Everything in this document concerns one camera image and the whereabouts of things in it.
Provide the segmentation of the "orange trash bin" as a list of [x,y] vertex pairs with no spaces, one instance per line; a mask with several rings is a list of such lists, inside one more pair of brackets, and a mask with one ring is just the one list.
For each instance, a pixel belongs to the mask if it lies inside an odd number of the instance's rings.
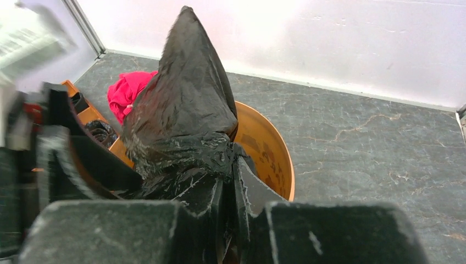
[[[284,199],[295,198],[295,172],[288,148],[277,128],[254,108],[236,102],[239,126],[235,142],[250,155],[258,171],[258,177]],[[98,145],[87,135],[70,143],[70,155],[78,171],[86,176],[91,168],[101,169],[98,176],[110,175],[110,169],[122,172],[132,170],[120,159]]]

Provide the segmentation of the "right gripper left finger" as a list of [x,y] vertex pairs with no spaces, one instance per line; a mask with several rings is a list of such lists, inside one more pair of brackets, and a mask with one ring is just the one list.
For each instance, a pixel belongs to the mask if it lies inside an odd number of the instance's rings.
[[69,200],[34,221],[19,263],[218,263],[223,184],[201,179],[176,200]]

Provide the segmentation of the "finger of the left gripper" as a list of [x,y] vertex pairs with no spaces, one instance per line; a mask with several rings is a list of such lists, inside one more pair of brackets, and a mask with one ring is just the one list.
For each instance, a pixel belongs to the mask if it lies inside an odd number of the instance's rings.
[[91,137],[79,121],[62,84],[48,84],[49,128],[65,136],[58,161],[67,180],[89,199],[124,199],[142,185],[141,176]]

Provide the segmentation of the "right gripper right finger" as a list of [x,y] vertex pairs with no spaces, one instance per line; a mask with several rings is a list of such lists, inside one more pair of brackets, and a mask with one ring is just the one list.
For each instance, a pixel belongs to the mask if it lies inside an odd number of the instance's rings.
[[240,263],[427,263],[406,214],[387,203],[285,201],[233,165]]

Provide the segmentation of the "black plastic trash bag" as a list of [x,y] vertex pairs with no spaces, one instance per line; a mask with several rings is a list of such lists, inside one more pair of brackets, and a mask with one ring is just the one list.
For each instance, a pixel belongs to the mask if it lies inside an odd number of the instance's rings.
[[178,200],[199,213],[241,153],[230,82],[203,25],[181,8],[158,73],[137,96],[121,138],[141,186],[126,199]]

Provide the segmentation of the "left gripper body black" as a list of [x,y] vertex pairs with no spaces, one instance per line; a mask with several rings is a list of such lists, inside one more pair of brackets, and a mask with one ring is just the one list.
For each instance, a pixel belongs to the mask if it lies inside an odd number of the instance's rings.
[[1,254],[16,255],[49,204],[73,198],[73,104],[69,84],[10,101],[1,148]]

